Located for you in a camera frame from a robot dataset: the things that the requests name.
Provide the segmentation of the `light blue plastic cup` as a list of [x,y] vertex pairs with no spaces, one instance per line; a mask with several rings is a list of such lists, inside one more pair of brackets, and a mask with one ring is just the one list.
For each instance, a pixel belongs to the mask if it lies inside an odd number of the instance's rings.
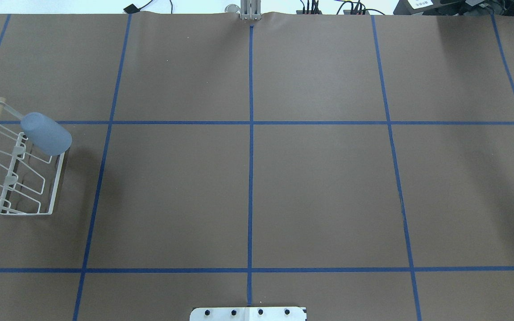
[[32,144],[49,156],[63,154],[73,142],[71,134],[63,126],[40,112],[23,116],[20,126]]

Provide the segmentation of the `small black puck device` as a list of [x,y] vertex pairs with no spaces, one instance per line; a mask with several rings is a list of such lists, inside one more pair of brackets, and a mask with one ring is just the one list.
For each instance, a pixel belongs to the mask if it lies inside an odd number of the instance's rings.
[[129,6],[127,6],[123,9],[123,11],[126,14],[134,14],[134,13],[140,12],[140,10],[141,9],[137,6],[135,6],[135,4],[130,4]]

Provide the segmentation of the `black monitor stand base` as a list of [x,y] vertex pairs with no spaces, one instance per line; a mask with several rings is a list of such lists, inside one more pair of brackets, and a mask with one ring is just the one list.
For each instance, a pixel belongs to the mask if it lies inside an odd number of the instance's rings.
[[394,16],[514,16],[514,0],[399,0]]

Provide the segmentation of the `aluminium frame post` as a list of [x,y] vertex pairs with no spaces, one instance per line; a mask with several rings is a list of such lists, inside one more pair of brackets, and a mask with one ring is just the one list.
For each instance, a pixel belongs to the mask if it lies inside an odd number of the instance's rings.
[[244,21],[261,20],[261,0],[241,0],[239,14]]

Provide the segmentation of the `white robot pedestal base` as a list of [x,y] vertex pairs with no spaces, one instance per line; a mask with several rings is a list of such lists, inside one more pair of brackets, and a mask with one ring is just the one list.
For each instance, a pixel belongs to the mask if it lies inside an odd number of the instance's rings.
[[190,321],[306,321],[304,307],[205,307],[195,308]]

